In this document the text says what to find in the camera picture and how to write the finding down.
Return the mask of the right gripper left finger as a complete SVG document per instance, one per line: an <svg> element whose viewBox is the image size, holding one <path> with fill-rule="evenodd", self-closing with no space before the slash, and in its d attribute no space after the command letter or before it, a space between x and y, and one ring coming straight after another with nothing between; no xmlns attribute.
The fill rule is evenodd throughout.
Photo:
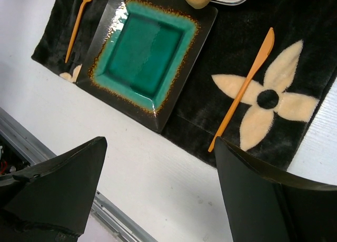
<svg viewBox="0 0 337 242"><path fill-rule="evenodd" d="M96 137L1 177L1 241L77 241L84 233L107 150Z"/></svg>

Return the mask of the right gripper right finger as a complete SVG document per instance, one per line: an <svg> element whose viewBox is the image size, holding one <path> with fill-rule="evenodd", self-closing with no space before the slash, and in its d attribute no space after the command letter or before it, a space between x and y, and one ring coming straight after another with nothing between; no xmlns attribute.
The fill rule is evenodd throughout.
<svg viewBox="0 0 337 242"><path fill-rule="evenodd" d="M336 241L336 186L255 158L222 138L216 166L234 241Z"/></svg>

